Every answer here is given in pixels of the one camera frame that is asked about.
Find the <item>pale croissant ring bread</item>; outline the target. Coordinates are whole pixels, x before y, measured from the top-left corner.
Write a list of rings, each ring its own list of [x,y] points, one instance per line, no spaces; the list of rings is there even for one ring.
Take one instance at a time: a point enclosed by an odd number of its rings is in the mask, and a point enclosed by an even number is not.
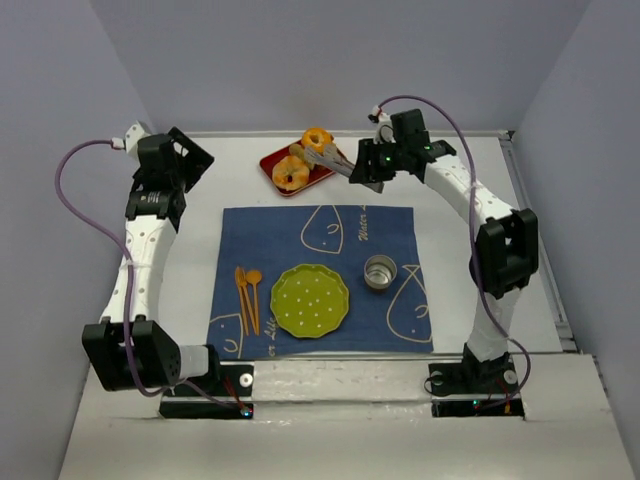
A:
[[[277,188],[293,192],[308,184],[310,169],[299,157],[289,155],[273,167],[271,177]]]

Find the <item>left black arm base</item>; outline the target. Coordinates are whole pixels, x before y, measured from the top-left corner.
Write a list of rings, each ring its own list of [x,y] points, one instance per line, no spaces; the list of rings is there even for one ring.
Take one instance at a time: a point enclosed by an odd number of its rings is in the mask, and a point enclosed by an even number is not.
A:
[[[179,385],[163,395],[159,415],[179,420],[252,420],[254,364],[223,362],[220,378],[190,379],[196,387]]]

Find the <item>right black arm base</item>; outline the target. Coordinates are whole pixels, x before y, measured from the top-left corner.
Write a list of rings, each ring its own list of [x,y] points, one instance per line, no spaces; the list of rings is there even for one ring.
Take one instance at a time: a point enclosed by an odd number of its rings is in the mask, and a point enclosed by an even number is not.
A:
[[[436,418],[519,417],[524,405],[512,359],[492,373],[468,376],[462,362],[431,363],[423,388]]]

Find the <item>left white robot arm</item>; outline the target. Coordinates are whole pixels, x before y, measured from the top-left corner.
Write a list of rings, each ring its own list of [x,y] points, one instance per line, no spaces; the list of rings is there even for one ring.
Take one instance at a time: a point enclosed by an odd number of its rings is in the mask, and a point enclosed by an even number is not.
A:
[[[186,209],[186,195],[214,158],[181,130],[152,134],[133,124],[124,150],[138,163],[125,208],[125,247],[109,302],[82,345],[107,391],[217,383],[220,361],[206,345],[181,346],[159,324],[164,269]]]

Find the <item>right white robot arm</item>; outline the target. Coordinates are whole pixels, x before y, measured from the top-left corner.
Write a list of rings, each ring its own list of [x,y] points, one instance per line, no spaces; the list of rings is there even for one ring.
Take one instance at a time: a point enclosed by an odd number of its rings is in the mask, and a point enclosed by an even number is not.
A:
[[[360,140],[349,181],[381,185],[407,172],[444,199],[467,223],[469,273],[478,298],[473,327],[455,363],[433,364],[425,381],[435,397],[500,392],[510,398],[520,383],[508,352],[510,327],[522,290],[539,268],[538,218],[499,199],[444,140],[434,140],[420,110],[389,115],[375,107],[373,137]]]

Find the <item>silver metal tongs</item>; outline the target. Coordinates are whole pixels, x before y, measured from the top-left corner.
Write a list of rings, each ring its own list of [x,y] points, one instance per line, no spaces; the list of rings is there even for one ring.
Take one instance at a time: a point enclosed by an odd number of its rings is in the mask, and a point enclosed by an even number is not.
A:
[[[355,171],[355,165],[351,163],[338,150],[335,145],[326,145],[322,153],[317,152],[311,146],[304,147],[304,159],[312,162],[314,165],[321,165],[334,173],[344,176],[347,180]]]

